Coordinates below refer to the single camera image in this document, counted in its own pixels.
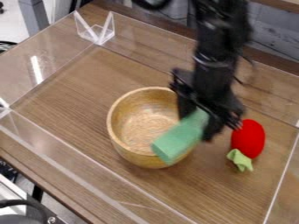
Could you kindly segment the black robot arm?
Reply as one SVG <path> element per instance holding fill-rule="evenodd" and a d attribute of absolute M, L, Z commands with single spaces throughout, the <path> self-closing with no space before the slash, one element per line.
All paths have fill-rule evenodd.
<path fill-rule="evenodd" d="M 178 116 L 196 109 L 208 113 L 201 140 L 208 142 L 228 127 L 240 128 L 245 108 L 232 91 L 241 51 L 250 38 L 248 0 L 190 0 L 197 44 L 190 71 L 172 70 L 170 90 Z"/>

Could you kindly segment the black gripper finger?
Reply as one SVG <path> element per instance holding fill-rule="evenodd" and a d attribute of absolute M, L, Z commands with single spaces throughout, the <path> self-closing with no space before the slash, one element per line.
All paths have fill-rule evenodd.
<path fill-rule="evenodd" d="M 185 98 L 182 95 L 177 96 L 177 110 L 178 110 L 178 117 L 182 119 L 188 116 L 196 109 L 196 105 L 193 101 Z"/>
<path fill-rule="evenodd" d="M 221 118 L 213 114 L 209 114 L 208 123 L 205 125 L 201 140 L 209 142 L 212 138 L 221 132 L 224 128 L 224 122 Z"/>

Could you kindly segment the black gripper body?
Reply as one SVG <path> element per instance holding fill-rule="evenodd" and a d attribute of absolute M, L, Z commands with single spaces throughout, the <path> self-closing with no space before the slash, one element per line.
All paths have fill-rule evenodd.
<path fill-rule="evenodd" d="M 238 59 L 217 62 L 194 62 L 193 70 L 176 67 L 172 70 L 172 91 L 190 99 L 208 114 L 218 116 L 224 125 L 237 130 L 244 106 L 234 96 L 230 85 Z"/>

